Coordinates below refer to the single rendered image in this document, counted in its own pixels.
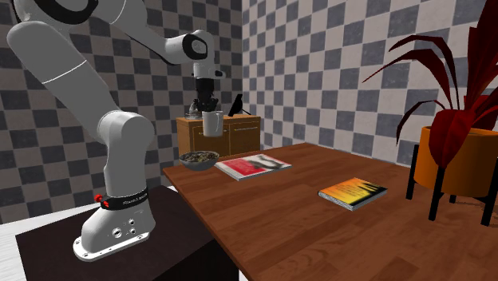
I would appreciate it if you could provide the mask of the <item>white mug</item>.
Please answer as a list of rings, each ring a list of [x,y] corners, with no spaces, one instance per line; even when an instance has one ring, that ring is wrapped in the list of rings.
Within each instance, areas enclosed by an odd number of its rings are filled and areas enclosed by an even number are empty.
[[[202,112],[205,137],[221,137],[223,135],[223,111]]]

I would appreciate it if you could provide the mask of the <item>wooden sideboard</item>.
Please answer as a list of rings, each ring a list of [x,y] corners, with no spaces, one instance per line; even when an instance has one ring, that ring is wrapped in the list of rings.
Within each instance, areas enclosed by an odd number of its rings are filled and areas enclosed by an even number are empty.
[[[177,117],[177,140],[179,154],[194,151],[214,151],[220,156],[230,156],[259,150],[260,121],[257,115],[223,113],[223,135],[205,137],[202,113],[192,117]]]

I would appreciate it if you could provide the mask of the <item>grey bowl with food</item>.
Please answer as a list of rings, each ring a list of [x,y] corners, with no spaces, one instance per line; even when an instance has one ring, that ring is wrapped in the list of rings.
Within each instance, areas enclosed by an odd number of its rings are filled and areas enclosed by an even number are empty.
[[[205,171],[216,164],[219,154],[212,151],[187,152],[179,157],[180,163],[186,168],[200,172]]]

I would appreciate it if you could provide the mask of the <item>red and white book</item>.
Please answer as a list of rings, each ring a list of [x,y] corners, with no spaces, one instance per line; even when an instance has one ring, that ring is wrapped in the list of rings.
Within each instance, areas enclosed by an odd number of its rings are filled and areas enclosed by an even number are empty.
[[[215,166],[220,171],[225,172],[237,181],[250,179],[256,176],[292,167],[292,165],[287,162],[275,159],[274,157],[265,154],[224,160],[217,162]]]

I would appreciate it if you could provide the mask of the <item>dark robot stand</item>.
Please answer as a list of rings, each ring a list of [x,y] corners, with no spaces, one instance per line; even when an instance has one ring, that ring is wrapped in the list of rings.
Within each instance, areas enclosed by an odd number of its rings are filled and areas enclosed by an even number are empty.
[[[72,244],[91,212],[17,235],[27,281],[239,281],[239,269],[181,196],[150,192],[156,226],[143,243],[87,263]]]

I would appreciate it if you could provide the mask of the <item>wooden table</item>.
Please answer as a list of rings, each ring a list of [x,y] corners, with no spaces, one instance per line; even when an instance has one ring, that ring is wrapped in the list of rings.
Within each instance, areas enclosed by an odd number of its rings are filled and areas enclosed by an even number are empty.
[[[268,151],[292,167],[237,181],[217,168],[164,174],[249,281],[498,281],[498,207],[405,197],[409,170],[314,144]],[[318,191],[358,178],[387,193],[350,211]]]

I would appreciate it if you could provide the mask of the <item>orange and yellow book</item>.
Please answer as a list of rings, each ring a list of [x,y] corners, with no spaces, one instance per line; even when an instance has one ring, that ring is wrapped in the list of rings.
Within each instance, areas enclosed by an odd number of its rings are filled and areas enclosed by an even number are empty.
[[[369,181],[352,178],[318,191],[318,195],[350,211],[384,196],[388,189]]]

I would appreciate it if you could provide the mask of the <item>red plant in orange pot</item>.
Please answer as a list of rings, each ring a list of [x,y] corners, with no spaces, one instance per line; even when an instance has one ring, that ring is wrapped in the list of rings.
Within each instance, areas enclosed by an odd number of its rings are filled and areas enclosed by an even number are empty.
[[[429,219],[435,220],[440,198],[471,197],[484,203],[481,219],[488,225],[498,196],[498,87],[484,94],[498,77],[498,0],[486,0],[480,19],[468,33],[468,75],[464,97],[459,96],[453,54],[440,37],[410,35],[396,47],[412,41],[434,43],[443,56],[432,49],[414,49],[401,55],[424,65],[439,83],[449,106],[439,111],[430,126],[421,130],[413,148],[406,198],[415,184],[432,188]]]

